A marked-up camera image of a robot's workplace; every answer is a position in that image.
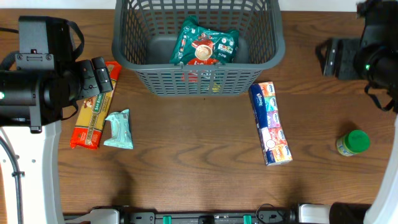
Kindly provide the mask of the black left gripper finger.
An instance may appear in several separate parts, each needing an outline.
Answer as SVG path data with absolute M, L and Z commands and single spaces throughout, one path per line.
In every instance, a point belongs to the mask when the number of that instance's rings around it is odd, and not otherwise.
M 81 78 L 80 93 L 78 100 L 89 98 L 100 94 L 100 89 L 95 77 L 95 70 L 91 60 L 77 62 L 78 74 Z
M 103 57 L 96 57 L 91 59 L 94 67 L 94 74 L 97 86 L 101 93 L 113 91 L 113 84 L 111 83 L 110 74 L 105 64 Z

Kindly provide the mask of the green lid jar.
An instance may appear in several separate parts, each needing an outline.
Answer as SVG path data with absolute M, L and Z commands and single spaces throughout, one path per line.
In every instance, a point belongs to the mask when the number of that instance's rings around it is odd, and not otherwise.
M 362 130 L 353 130 L 336 141 L 336 149 L 343 156 L 354 156 L 367 151 L 370 147 L 370 138 Z

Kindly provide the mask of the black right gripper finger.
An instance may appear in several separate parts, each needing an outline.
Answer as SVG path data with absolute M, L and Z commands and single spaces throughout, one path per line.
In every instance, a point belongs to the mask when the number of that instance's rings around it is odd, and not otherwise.
M 325 58 L 323 75 L 326 77 L 333 77 L 335 75 L 337 48 L 338 41 L 336 39 L 327 40 L 323 47 Z
M 337 53 L 337 78 L 339 80 L 360 80 L 354 68 L 354 58 L 360 47 L 360 39 L 340 39 Z

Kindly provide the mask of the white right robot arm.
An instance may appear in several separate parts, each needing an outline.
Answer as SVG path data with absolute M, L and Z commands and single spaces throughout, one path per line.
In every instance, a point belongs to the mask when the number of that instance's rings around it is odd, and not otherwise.
M 282 17 L 285 57 L 259 80 L 275 84 L 292 162 L 265 165 L 247 94 L 163 98 L 124 70 L 112 107 L 130 109 L 134 149 L 75 149 L 78 186 L 63 196 L 65 210 L 373 202 L 391 152 L 395 116 L 374 107 L 363 82 L 323 77 L 314 52 L 328 37 L 359 35 L 363 23 L 349 12 Z

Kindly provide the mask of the red spaghetti packet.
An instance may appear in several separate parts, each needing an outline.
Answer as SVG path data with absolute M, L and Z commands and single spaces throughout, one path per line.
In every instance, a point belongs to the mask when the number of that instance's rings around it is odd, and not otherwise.
M 70 147 L 97 149 L 102 137 L 105 118 L 111 105 L 122 66 L 116 61 L 105 62 L 110 73 L 113 90 L 84 100 L 79 112 Z

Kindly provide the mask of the mint green snack packet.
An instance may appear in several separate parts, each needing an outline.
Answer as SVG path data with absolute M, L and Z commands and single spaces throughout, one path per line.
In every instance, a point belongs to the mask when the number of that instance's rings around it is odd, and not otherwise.
M 110 113 L 105 120 L 111 123 L 111 137 L 105 140 L 104 145 L 121 149 L 134 149 L 129 109 Z

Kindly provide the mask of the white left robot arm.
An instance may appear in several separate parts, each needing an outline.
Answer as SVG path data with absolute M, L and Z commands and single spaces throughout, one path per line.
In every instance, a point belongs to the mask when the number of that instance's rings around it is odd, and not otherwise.
M 19 50 L 1 62 L 1 169 L 9 223 L 63 223 L 58 144 L 63 109 L 113 90 L 102 57 L 81 60 L 75 22 L 21 16 Z

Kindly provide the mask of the colourful tissue multipack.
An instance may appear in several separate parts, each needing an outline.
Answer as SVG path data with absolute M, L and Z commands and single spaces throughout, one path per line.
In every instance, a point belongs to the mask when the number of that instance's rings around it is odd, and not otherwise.
M 252 84 L 249 96 L 266 165 L 291 162 L 292 154 L 282 129 L 273 82 Z

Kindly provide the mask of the green coffee sachet bag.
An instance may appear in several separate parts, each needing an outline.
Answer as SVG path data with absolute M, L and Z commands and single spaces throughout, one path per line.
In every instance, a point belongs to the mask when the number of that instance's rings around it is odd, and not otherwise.
M 237 30 L 211 30 L 200 26 L 195 16 L 189 16 L 182 24 L 169 62 L 184 65 L 231 63 L 238 44 Z

